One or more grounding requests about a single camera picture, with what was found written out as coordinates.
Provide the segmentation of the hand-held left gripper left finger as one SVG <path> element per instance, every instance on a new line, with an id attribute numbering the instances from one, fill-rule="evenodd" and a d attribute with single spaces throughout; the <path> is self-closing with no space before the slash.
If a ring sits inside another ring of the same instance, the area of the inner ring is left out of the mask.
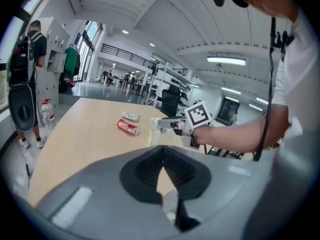
<path id="1" fill-rule="evenodd" d="M 157 185 L 163 166 L 161 145 L 144 151 L 122 167 L 119 173 L 121 185 L 137 201 L 161 205 L 162 195 L 157 191 Z"/>

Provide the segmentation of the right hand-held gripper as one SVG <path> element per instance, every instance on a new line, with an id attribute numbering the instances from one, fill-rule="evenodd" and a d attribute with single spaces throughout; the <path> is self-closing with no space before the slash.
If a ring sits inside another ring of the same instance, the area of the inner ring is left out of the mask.
<path id="1" fill-rule="evenodd" d="M 200 145 L 196 143 L 193 132 L 196 128 L 209 125 L 213 120 L 206 101 L 198 102 L 184 110 L 183 116 L 160 118 L 157 123 L 162 134 L 175 134 L 181 137 L 184 147 L 198 150 Z"/>

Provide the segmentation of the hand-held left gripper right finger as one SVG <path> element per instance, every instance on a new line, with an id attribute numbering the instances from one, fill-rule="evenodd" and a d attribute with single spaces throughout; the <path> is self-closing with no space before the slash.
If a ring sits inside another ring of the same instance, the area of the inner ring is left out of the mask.
<path id="1" fill-rule="evenodd" d="M 166 227 L 162 232 L 187 232 L 203 222 L 203 214 L 192 209 L 191 205 L 207 208 L 202 203 L 202 197 L 211 183 L 212 175 L 209 168 L 200 161 L 205 157 L 197 151 L 176 146 L 162 147 L 162 165 L 174 186 L 170 194 L 162 198 L 162 204 L 164 209 L 169 208 L 166 202 L 173 198 L 175 206 L 174 223 L 164 215 L 162 224 Z"/>

